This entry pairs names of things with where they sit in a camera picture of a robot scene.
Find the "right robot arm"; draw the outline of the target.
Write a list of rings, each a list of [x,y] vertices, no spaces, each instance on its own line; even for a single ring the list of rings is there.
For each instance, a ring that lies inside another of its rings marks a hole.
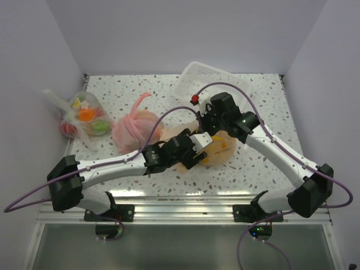
[[[210,135],[227,132],[232,138],[257,150],[275,165],[291,182],[292,186],[279,191],[265,190],[253,198],[245,214],[248,222],[263,221],[279,210],[293,210],[309,218],[332,194],[334,170],[327,164],[318,166],[304,158],[288,145],[284,153],[276,144],[280,141],[274,134],[266,134],[255,113],[241,112],[233,97],[222,92],[210,97],[200,94],[191,98],[199,105],[201,127]]]

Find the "orange plastic bag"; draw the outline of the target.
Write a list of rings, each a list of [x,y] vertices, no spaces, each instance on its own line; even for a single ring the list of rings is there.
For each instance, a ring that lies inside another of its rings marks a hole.
[[[170,138],[178,135],[184,129],[196,131],[199,127],[197,120],[181,124],[172,128],[164,128],[160,133],[161,141],[169,141]],[[227,132],[220,130],[212,136],[213,143],[205,148],[207,157],[197,164],[197,167],[213,167],[223,165],[233,157],[237,148],[237,139],[232,138]]]

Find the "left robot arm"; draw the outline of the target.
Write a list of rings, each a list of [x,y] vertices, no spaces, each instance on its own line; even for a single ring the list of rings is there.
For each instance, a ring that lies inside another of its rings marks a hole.
[[[93,186],[124,177],[162,173],[179,163],[191,169],[206,157],[204,149],[212,141],[206,132],[185,129],[165,143],[147,145],[122,156],[102,160],[65,156],[47,176],[53,210],[63,212],[79,207],[110,221],[117,214],[114,198]]]

